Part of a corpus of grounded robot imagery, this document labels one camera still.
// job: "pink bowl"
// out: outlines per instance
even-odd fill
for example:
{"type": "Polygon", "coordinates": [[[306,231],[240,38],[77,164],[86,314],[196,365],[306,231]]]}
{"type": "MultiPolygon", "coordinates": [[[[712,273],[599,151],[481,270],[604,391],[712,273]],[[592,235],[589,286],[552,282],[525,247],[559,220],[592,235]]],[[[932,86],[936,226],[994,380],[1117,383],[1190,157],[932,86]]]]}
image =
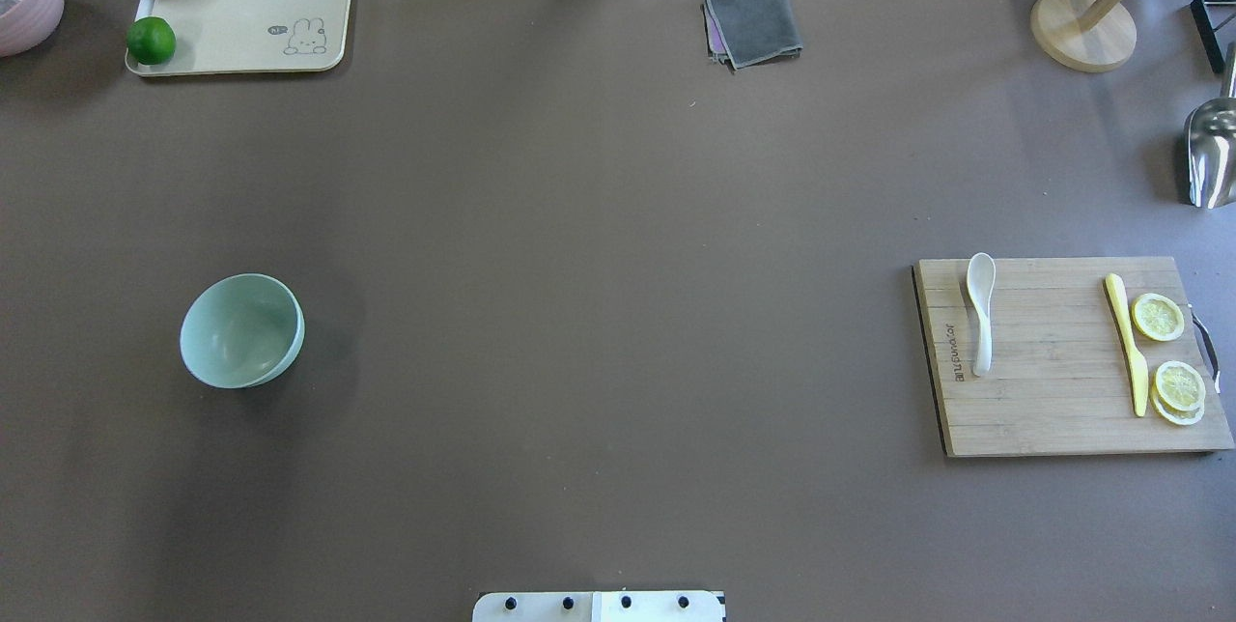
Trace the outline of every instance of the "pink bowl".
{"type": "Polygon", "coordinates": [[[61,23],[64,0],[21,0],[0,15],[0,57],[27,51],[61,23]]]}

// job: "gray cloth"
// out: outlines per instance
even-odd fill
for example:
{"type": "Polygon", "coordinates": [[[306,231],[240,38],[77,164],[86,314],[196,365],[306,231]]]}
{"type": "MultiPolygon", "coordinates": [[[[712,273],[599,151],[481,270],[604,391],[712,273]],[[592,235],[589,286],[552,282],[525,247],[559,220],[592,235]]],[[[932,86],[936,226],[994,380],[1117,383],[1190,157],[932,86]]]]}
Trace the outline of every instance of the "gray cloth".
{"type": "Polygon", "coordinates": [[[750,67],[775,57],[795,57],[802,37],[794,22],[790,0],[703,0],[706,23],[716,23],[734,68],[750,67]]]}

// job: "wooden cutting board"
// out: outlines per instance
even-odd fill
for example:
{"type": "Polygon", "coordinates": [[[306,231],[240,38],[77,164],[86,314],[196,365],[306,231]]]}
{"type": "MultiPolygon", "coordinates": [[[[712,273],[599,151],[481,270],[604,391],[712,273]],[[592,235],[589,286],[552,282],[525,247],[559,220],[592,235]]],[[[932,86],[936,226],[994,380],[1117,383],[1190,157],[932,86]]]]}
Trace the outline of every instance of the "wooden cutting board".
{"type": "Polygon", "coordinates": [[[965,292],[965,260],[921,260],[913,267],[923,340],[944,449],[953,456],[1023,456],[1231,449],[1193,325],[1174,341],[1135,333],[1154,369],[1193,365],[1206,380],[1206,412],[1177,427],[1154,411],[1133,414],[1120,333],[1104,277],[1125,278],[1131,302],[1156,292],[1188,299],[1170,257],[996,260],[991,297],[991,371],[974,376],[978,319],[965,292]]]}

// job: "yellow knife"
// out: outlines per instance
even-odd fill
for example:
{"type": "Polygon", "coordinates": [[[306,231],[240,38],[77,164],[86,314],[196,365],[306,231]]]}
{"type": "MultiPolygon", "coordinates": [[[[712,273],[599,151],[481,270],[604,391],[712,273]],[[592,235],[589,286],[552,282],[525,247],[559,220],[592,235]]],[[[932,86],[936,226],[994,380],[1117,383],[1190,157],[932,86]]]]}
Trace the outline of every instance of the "yellow knife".
{"type": "Polygon", "coordinates": [[[1151,372],[1146,357],[1137,350],[1133,341],[1133,325],[1128,319],[1128,294],[1125,293],[1125,279],[1120,275],[1107,275],[1103,281],[1107,288],[1107,300],[1116,314],[1116,328],[1120,329],[1120,341],[1125,345],[1125,357],[1128,360],[1128,381],[1133,386],[1133,414],[1146,417],[1146,398],[1149,396],[1151,372]]]}

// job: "tray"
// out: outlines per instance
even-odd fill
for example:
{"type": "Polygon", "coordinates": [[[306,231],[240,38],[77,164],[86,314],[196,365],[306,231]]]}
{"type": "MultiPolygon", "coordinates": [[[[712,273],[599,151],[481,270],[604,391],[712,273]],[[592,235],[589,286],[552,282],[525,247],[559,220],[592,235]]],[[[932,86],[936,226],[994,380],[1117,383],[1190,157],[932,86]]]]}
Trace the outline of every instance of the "tray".
{"type": "Polygon", "coordinates": [[[125,67],[140,77],[183,73],[323,72],[344,59],[352,0],[138,0],[135,19],[158,15],[176,32],[163,64],[125,67]]]}
{"type": "Polygon", "coordinates": [[[1151,372],[1170,359],[1206,380],[1206,412],[1192,427],[1148,407],[1136,417],[1128,371],[1103,278],[1121,275],[1132,300],[1157,292],[1189,310],[1170,257],[996,261],[991,371],[978,378],[978,322],[965,294],[965,260],[913,267],[944,450],[950,456],[1211,451],[1232,448],[1189,325],[1174,341],[1137,335],[1151,372]]]}

